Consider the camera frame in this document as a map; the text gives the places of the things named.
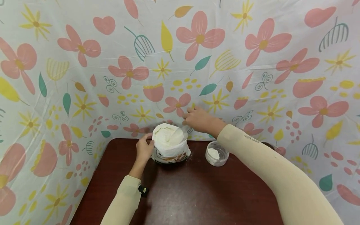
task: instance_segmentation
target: white powder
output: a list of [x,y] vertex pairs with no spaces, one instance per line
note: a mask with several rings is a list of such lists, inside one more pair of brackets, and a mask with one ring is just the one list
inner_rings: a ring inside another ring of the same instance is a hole
[[220,154],[219,154],[219,152],[218,152],[216,149],[214,149],[214,148],[208,148],[208,149],[207,149],[207,152],[208,152],[209,155],[210,155],[211,157],[213,157],[214,159],[220,159]]

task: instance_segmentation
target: wooden table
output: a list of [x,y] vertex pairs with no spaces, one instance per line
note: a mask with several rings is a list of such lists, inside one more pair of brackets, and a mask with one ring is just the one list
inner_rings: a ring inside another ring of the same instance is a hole
[[[136,157],[134,139],[112,140],[95,171],[71,225],[99,225]],[[142,198],[132,225],[283,224],[267,185],[230,155],[222,167],[205,159],[208,141],[188,141],[186,162],[159,165],[150,160]]]

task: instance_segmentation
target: arm sleeve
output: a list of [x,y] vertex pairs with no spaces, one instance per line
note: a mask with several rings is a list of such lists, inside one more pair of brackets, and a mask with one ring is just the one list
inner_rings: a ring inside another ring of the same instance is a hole
[[316,184],[277,152],[233,125],[217,141],[269,186],[285,225],[343,225]]
[[106,211],[101,225],[128,225],[138,208],[141,193],[138,188],[141,181],[125,176],[113,201]]

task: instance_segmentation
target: floral fabric backdrop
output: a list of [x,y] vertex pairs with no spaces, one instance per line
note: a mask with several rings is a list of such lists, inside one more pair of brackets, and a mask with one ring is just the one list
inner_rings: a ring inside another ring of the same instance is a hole
[[198,104],[356,224],[358,2],[0,0],[0,223],[69,224],[111,139]]

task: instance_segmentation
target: plastic container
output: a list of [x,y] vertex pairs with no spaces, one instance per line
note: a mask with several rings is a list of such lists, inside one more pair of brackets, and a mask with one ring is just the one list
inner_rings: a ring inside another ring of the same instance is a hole
[[[219,153],[219,158],[216,159],[209,154],[209,149],[213,148]],[[223,166],[229,158],[229,152],[226,151],[217,141],[210,142],[206,147],[205,158],[213,166]]]

